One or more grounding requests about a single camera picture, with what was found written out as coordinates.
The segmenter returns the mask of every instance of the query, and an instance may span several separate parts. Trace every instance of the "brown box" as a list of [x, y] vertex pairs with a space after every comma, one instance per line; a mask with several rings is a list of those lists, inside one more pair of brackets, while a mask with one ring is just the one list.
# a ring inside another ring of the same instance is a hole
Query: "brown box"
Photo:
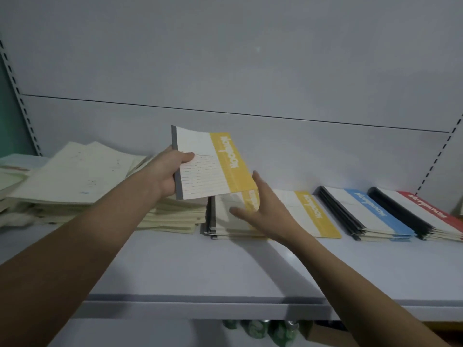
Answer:
[[317, 325], [313, 321], [299, 321], [299, 331], [307, 341], [333, 347], [358, 347], [350, 332]]

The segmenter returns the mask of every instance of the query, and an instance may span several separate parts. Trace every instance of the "can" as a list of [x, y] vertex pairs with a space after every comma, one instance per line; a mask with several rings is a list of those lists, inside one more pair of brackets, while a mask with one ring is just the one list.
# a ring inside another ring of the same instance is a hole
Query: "can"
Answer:
[[269, 328], [269, 335], [277, 346], [289, 347], [296, 339], [298, 329], [297, 321], [273, 321]]
[[230, 330], [235, 330], [238, 328], [238, 320], [233, 319], [224, 319], [222, 320], [223, 325]]
[[270, 320], [242, 320], [241, 325], [253, 339], [263, 339], [269, 328]]

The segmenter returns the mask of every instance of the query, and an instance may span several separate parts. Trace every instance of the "can lid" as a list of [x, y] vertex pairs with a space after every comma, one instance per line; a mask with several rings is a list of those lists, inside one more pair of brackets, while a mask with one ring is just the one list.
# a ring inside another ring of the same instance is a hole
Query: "can lid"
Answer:
[[297, 330], [299, 328], [299, 323], [296, 320], [286, 320], [285, 325], [288, 330]]

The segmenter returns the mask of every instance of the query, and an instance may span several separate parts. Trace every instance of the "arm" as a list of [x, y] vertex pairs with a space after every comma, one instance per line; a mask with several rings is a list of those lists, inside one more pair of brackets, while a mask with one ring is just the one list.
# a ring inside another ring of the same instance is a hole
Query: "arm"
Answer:
[[304, 264], [360, 346], [447, 346], [442, 339], [301, 228], [254, 172], [257, 212], [230, 212], [290, 249]]
[[88, 210], [0, 266], [0, 345], [46, 346], [193, 153], [167, 149]]

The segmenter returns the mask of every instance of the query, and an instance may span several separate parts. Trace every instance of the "green wall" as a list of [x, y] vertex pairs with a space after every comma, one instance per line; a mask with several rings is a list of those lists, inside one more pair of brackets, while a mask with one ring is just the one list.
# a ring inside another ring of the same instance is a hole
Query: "green wall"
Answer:
[[0, 157], [12, 153], [36, 154], [7, 70], [0, 60]]

